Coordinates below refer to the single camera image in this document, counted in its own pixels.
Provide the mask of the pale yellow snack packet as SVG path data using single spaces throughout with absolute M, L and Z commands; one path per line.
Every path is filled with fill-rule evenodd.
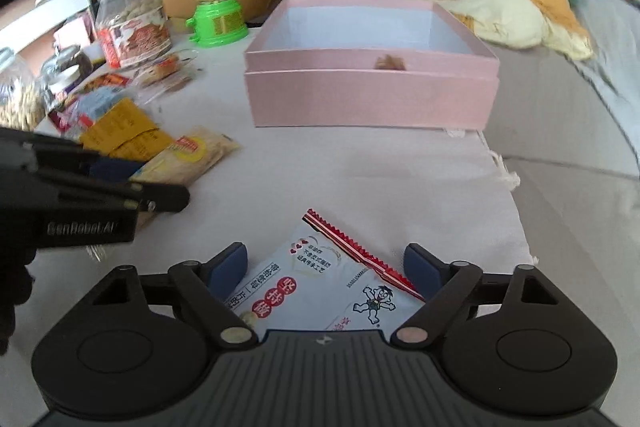
M 194 127 L 144 164 L 130 180 L 188 186 L 239 147 L 227 135 Z

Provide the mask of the white red snack packet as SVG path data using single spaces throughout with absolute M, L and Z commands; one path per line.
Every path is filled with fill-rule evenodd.
M 374 329 L 389 336 L 423 303 L 405 275 L 312 209 L 226 298 L 260 337 L 271 329 Z

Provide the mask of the clear bread packet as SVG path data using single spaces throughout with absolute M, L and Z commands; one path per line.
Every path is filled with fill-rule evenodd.
M 130 86 L 134 88 L 147 88 L 161 81 L 175 76 L 187 68 L 198 57 L 198 51 L 185 49 L 168 52 L 162 56 L 154 58 L 134 72 Z

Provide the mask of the blue candy packet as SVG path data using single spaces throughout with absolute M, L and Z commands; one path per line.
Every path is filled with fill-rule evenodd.
M 63 135 L 65 138 L 77 140 L 127 95 L 126 89 L 117 87 L 99 87 L 82 94 L 70 108 L 68 127 Z

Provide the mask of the glass jar with peanuts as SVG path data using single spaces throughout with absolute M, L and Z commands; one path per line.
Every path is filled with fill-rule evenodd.
M 0 56 L 1 126 L 34 131 L 46 117 L 43 83 L 32 75 L 26 62 L 9 48 Z

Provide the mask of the glass jar dark contents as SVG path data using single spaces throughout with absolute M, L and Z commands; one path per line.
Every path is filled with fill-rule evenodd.
M 49 107 L 63 102 L 93 72 L 93 64 L 78 44 L 62 48 L 53 45 L 53 55 L 41 66 Z

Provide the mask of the plastic peanut jar gold lid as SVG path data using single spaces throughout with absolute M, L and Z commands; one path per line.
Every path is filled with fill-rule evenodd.
M 138 67 L 171 48 L 163 0 L 98 0 L 96 34 L 111 69 Z

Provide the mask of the green candy dispenser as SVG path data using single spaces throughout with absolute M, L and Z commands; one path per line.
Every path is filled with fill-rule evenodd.
M 238 0 L 193 0 L 196 8 L 186 20 L 192 30 L 190 40 L 200 48 L 216 48 L 248 35 L 242 6 Z

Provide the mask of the pink cardboard box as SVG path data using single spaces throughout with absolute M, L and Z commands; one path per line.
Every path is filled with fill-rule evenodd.
M 424 0 L 282 0 L 245 51 L 257 127 L 482 131 L 499 60 Z

